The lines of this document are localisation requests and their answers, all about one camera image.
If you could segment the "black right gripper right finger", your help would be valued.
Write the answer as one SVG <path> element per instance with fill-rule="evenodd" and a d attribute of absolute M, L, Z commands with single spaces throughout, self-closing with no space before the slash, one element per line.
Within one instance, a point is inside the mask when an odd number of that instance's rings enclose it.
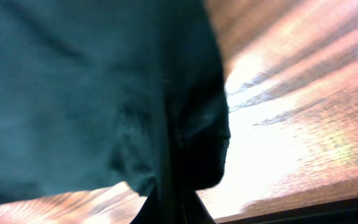
<path fill-rule="evenodd" d="M 196 192 L 183 194 L 183 221 L 185 224 L 216 224 Z"/>

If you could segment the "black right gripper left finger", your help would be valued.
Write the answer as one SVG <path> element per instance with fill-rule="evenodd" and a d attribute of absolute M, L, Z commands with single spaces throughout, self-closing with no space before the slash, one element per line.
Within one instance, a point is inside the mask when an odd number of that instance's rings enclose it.
<path fill-rule="evenodd" d="M 154 187 L 131 224 L 164 224 L 164 214 L 160 208 L 157 188 Z"/>

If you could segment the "black shorts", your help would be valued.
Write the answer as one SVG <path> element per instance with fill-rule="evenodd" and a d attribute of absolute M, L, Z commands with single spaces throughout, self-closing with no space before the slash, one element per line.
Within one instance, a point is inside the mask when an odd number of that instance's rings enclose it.
<path fill-rule="evenodd" d="M 124 181 L 184 223 L 230 137 L 202 1 L 0 0 L 0 205 Z"/>

